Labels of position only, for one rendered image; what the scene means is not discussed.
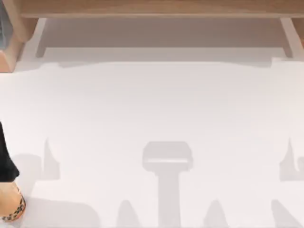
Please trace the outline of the wooden open shelf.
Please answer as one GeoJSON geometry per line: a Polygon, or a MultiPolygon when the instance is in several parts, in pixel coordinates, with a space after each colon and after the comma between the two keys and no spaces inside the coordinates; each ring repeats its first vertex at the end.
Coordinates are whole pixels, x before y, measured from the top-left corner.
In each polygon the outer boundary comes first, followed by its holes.
{"type": "Polygon", "coordinates": [[[45,19],[38,55],[64,48],[283,48],[282,19],[304,44],[304,0],[23,0],[45,19]]]}

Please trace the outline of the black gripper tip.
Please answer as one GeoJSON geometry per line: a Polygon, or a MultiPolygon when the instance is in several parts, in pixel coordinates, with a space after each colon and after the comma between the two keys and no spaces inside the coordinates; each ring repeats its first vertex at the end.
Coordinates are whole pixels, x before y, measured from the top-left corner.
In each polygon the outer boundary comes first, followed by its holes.
{"type": "Polygon", "coordinates": [[[18,176],[19,170],[9,155],[2,123],[0,122],[0,182],[13,182],[18,176]]]}

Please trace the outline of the wooden cabinet with grey inside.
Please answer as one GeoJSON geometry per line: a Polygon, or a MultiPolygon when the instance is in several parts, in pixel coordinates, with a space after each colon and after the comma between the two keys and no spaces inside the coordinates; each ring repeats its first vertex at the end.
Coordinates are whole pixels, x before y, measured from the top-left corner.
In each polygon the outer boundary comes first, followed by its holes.
{"type": "Polygon", "coordinates": [[[33,36],[38,19],[22,16],[23,0],[0,0],[0,73],[15,70],[25,43],[33,36]]]}

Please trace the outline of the orange leopard print object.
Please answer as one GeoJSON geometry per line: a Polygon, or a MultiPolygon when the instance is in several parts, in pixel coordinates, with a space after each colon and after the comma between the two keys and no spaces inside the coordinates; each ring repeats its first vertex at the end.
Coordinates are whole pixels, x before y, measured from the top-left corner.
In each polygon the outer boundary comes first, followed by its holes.
{"type": "Polygon", "coordinates": [[[15,182],[0,182],[0,220],[13,222],[24,212],[26,203],[15,182]]]}

